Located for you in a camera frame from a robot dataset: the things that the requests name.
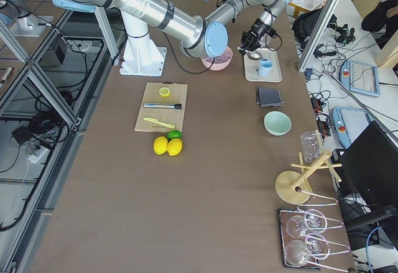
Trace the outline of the black gripper scoop arm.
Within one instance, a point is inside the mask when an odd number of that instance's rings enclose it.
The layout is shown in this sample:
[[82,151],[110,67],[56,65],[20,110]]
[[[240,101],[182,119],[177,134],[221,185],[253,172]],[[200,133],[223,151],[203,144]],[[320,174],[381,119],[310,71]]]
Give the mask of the black gripper scoop arm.
[[260,39],[268,32],[269,25],[263,23],[263,21],[255,21],[251,26],[249,31],[244,31],[241,37],[240,49],[252,52],[258,49],[260,44]]

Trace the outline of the silver robot arm with scoop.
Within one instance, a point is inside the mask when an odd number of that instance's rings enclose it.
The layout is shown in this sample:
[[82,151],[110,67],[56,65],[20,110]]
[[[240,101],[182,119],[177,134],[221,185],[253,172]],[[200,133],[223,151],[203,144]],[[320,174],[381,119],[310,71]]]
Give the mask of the silver robot arm with scoop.
[[63,9],[93,12],[97,6],[115,7],[180,41],[189,57],[217,57],[227,47],[225,24],[249,6],[262,4],[265,11],[244,35],[243,50],[259,47],[259,39],[271,28],[291,0],[227,0],[208,17],[190,16],[166,0],[52,0]]

